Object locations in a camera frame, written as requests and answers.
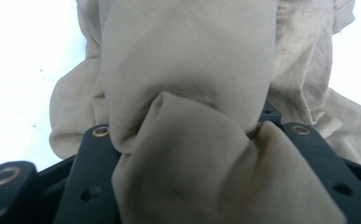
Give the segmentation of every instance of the white background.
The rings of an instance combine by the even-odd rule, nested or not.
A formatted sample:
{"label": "white background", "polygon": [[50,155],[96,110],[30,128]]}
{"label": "white background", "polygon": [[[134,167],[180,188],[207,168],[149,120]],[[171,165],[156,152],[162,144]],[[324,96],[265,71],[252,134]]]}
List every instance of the white background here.
{"label": "white background", "polygon": [[[330,86],[361,104],[361,0],[356,21],[334,35]],[[84,58],[75,0],[0,1],[0,163],[59,161],[49,146],[49,98]]]}

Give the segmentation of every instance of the fabric fold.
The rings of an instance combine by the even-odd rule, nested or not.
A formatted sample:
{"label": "fabric fold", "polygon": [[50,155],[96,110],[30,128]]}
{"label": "fabric fold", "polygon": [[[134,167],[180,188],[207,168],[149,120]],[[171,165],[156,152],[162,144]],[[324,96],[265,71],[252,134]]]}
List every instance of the fabric fold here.
{"label": "fabric fold", "polygon": [[100,72],[115,147],[131,153],[162,91],[209,105],[252,132],[271,82],[277,7],[271,0],[115,2]]}
{"label": "fabric fold", "polygon": [[123,223],[345,223],[272,123],[250,140],[231,119],[169,92],[152,103],[113,186]]}
{"label": "fabric fold", "polygon": [[55,86],[51,96],[55,100],[49,106],[50,124],[54,127],[49,142],[60,158],[75,155],[84,132],[97,125],[92,96],[99,69],[99,59],[85,60]]}

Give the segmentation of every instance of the wrinkled cloth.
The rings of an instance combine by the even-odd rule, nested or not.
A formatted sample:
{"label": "wrinkled cloth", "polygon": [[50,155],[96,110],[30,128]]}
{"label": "wrinkled cloth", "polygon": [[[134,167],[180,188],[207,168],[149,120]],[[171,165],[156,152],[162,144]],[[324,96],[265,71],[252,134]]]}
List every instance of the wrinkled cloth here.
{"label": "wrinkled cloth", "polygon": [[257,120],[268,94],[283,122],[361,163],[348,138],[361,107],[327,87],[353,3],[79,0],[86,60],[52,94],[51,146],[67,158],[109,124],[123,223],[344,223],[287,137]]}

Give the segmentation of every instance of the brass grommet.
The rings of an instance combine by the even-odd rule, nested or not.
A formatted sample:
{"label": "brass grommet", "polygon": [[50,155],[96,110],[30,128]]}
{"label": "brass grommet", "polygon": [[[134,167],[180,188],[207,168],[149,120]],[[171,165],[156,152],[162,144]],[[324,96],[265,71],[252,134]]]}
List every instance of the brass grommet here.
{"label": "brass grommet", "polygon": [[21,168],[18,166],[9,166],[0,171],[0,175],[4,173],[12,173],[10,176],[0,178],[0,185],[5,185],[17,178],[21,174]]}
{"label": "brass grommet", "polygon": [[93,136],[95,137],[103,137],[108,135],[108,128],[107,127],[99,127],[92,132]]}
{"label": "brass grommet", "polygon": [[303,134],[303,135],[307,135],[307,134],[310,134],[311,133],[311,130],[305,128],[305,127],[302,127],[302,126],[293,126],[291,128],[291,130],[294,132],[294,133],[299,133],[299,134]]}

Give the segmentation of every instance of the black plastic part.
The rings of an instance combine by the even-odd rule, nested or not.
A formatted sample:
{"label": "black plastic part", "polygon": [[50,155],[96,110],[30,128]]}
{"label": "black plastic part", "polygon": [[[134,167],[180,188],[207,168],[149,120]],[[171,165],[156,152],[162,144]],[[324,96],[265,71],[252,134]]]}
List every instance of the black plastic part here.
{"label": "black plastic part", "polygon": [[51,224],[70,174],[74,159],[70,157],[38,173],[38,186],[42,189],[35,211],[25,224]]}
{"label": "black plastic part", "polygon": [[92,134],[104,127],[107,126],[93,127],[84,134],[54,223],[120,223],[111,185],[120,154],[113,148],[108,134]]}
{"label": "black plastic part", "polygon": [[32,214],[38,186],[35,166],[27,161],[0,165],[0,223],[24,223]]}
{"label": "black plastic part", "polygon": [[361,223],[361,182],[345,162],[309,126],[288,123],[284,125],[284,131],[347,217],[348,223]]}
{"label": "black plastic part", "polygon": [[268,101],[264,104],[264,108],[262,109],[258,122],[267,120],[274,123],[277,127],[281,129],[283,128],[281,124],[282,114]]}

